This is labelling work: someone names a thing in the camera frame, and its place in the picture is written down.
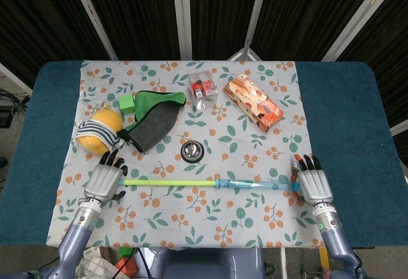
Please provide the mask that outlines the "right silver orange-tipped robot hand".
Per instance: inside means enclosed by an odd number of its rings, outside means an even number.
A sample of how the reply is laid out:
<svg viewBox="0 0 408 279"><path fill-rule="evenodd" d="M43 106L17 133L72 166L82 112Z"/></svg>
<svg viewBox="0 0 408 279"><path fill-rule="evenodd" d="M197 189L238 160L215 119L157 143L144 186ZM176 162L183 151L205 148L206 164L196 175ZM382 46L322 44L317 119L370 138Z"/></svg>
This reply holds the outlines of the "right silver orange-tipped robot hand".
<svg viewBox="0 0 408 279"><path fill-rule="evenodd" d="M331 204L333 193L319 159L312 155L294 154L300 170L296 173L305 202L311 206Z"/></svg>

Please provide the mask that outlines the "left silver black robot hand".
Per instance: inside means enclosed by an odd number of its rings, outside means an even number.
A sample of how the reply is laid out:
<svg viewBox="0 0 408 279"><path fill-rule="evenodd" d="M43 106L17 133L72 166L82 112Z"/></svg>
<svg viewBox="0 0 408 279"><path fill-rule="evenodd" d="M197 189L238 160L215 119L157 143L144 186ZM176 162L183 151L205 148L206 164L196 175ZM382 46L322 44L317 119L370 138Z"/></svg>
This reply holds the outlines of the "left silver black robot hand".
<svg viewBox="0 0 408 279"><path fill-rule="evenodd" d="M85 186L86 199L95 199L105 204L109 201L119 201L126 195L125 190L116 193L119 180L128 174L128 167L124 164L125 160L119 157L115 161L117 153L118 150L115 149L113 152L103 154Z"/></svg>

